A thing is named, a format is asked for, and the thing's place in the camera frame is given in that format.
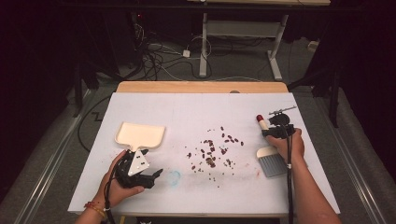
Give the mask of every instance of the white tabletop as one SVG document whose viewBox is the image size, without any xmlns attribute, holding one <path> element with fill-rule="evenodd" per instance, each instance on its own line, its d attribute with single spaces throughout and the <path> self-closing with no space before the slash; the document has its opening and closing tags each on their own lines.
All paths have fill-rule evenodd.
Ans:
<svg viewBox="0 0 396 224">
<path fill-rule="evenodd" d="M 146 158 L 148 173 L 163 173 L 155 186 L 126 199 L 115 214 L 175 217 L 283 217 L 288 213 L 286 176 L 267 178 L 256 152 L 268 143 L 256 116 L 297 105 L 291 93 L 113 93 L 78 182 L 69 212 L 80 213 L 103 174 L 122 151 L 114 138 L 125 122 L 165 126 L 161 145 Z M 285 112 L 303 130 L 305 160 L 336 213 L 339 208 L 298 108 Z M 225 142 L 230 135 L 238 142 Z M 201 149 L 216 148 L 216 167 Z M 225 154 L 221 148 L 227 148 Z"/>
</svg>

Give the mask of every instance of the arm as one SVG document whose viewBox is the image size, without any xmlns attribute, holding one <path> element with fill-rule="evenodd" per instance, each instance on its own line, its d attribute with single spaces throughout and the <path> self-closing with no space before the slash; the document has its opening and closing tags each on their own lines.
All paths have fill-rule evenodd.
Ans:
<svg viewBox="0 0 396 224">
<path fill-rule="evenodd" d="M 285 139 L 267 136 L 268 142 L 277 147 L 279 154 L 286 160 L 288 146 Z M 332 207 L 320 191 L 314 177 L 304 161 L 304 142 L 301 130 L 296 129 L 292 136 L 291 173 L 293 177 L 296 213 L 298 223 L 341 223 Z"/>
<path fill-rule="evenodd" d="M 76 224 L 87 224 L 87 223 L 100 223 L 103 219 L 103 216 L 100 212 L 96 211 L 104 211 L 105 208 L 105 185 L 111 175 L 111 171 L 115 166 L 116 162 L 125 154 L 125 150 L 123 150 L 111 163 L 110 168 L 108 169 L 107 173 L 103 176 L 102 182 L 100 183 L 99 190 L 97 191 L 96 195 L 92 199 L 92 206 L 94 208 L 87 207 L 85 208 L 84 212 L 78 217 L 76 220 Z M 131 197 L 136 195 L 140 192 L 143 192 L 145 189 L 141 186 L 137 186 L 131 189 L 124 189 L 120 186 L 117 179 L 114 179 L 111 183 L 110 193 L 109 193 L 109 200 L 111 207 L 116 206 L 125 198 Z"/>
</svg>

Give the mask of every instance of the person's left hand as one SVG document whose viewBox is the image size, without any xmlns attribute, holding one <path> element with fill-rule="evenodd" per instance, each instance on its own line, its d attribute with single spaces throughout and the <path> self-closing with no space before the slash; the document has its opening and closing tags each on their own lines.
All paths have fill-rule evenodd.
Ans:
<svg viewBox="0 0 396 224">
<path fill-rule="evenodd" d="M 97 191 L 95 197 L 92 199 L 93 202 L 97 203 L 97 205 L 100 205 L 101 207 L 105 208 L 105 185 L 110 178 L 111 171 L 113 170 L 113 167 L 116 165 L 117 161 L 122 158 L 123 155 L 125 155 L 126 151 L 123 150 L 114 160 L 111 162 L 111 165 L 107 171 L 107 173 L 103 176 L 102 182 L 100 184 L 99 190 Z M 108 200 L 110 201 L 110 207 L 114 207 L 122 200 L 134 196 L 138 193 L 141 193 L 145 190 L 144 187 L 142 186 L 136 186 L 131 189 L 125 189 L 123 188 L 120 183 L 117 181 L 117 179 L 113 179 L 111 181 L 111 187 L 110 187 L 110 192 L 108 196 Z"/>
</svg>

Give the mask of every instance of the bracelet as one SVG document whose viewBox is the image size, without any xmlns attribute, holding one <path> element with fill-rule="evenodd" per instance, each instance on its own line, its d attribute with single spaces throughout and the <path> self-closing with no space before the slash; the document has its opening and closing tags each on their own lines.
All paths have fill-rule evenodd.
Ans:
<svg viewBox="0 0 396 224">
<path fill-rule="evenodd" d="M 95 210 L 96 212 L 98 212 L 103 218 L 106 218 L 106 214 L 104 211 L 100 210 L 99 208 L 94 206 L 93 202 L 87 202 L 84 207 L 86 208 L 91 208 L 93 210 Z"/>
</svg>

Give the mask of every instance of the brush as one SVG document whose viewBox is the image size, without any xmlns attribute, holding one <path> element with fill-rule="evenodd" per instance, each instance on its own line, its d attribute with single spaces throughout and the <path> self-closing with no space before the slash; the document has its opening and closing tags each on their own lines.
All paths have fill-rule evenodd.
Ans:
<svg viewBox="0 0 396 224">
<path fill-rule="evenodd" d="M 256 119 L 262 130 L 269 130 L 262 115 L 258 115 Z M 257 151 L 257 158 L 259 159 L 260 166 L 267 177 L 283 175 L 287 172 L 286 164 L 275 147 L 260 148 Z"/>
</svg>

